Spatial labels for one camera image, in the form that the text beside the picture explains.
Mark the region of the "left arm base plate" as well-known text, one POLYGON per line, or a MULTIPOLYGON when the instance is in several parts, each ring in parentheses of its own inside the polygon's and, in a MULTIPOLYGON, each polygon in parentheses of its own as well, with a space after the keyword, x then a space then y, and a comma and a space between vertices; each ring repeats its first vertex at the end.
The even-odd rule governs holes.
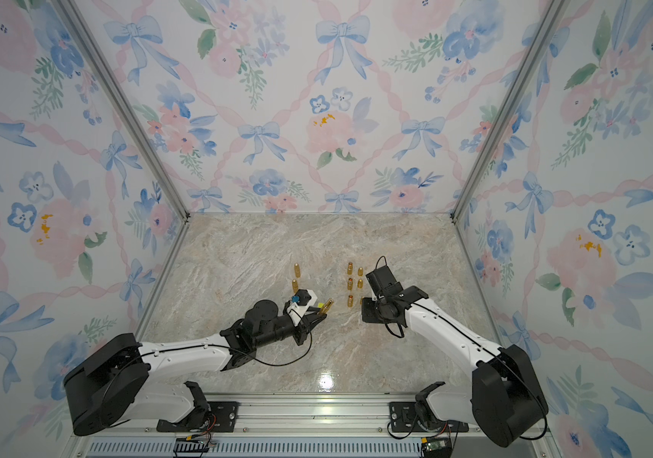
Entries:
POLYGON ((195 406, 183 420, 172 423, 158 421, 157 432, 221 432, 231 433, 235 429, 240 404, 238 402, 212 402, 195 406))

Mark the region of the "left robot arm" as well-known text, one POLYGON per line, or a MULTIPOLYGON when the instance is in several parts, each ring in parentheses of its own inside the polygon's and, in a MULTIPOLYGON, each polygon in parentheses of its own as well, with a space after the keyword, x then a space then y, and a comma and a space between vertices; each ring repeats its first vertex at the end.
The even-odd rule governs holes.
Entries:
POLYGON ((312 332, 329 308, 313 291, 300 289, 283 306, 255 303, 242 319, 209 337, 149 343, 121 334, 63 379, 73 432, 89 436, 131 420, 155 420, 160 432, 206 429, 218 416, 199 384, 173 387, 167 380, 256 363, 260 348, 286 339, 312 344, 312 332))

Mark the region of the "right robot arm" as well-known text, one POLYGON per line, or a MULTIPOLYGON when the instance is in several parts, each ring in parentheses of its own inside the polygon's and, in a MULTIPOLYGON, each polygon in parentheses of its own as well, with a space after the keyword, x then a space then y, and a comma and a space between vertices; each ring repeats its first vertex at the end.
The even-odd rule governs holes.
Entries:
POLYGON ((464 326, 415 286, 391 296, 362 299, 362 320, 396 324, 421 335, 446 354, 471 379, 467 393, 436 382, 415 395, 415 421, 429 431, 450 422, 479 426, 494 444, 507 448, 540 424, 549 429, 549 406, 529 354, 518 345, 502 347, 464 326))

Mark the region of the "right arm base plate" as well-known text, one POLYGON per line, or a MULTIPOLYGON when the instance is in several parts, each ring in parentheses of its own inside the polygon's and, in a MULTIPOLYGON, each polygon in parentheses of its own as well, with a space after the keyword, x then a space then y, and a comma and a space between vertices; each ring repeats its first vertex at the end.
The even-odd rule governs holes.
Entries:
POLYGON ((455 420, 440 421, 428 410, 423 413, 416 411, 416 402, 390 402, 389 424, 395 433, 425 432, 435 434, 443 427, 444 431, 468 432, 469 425, 455 420))

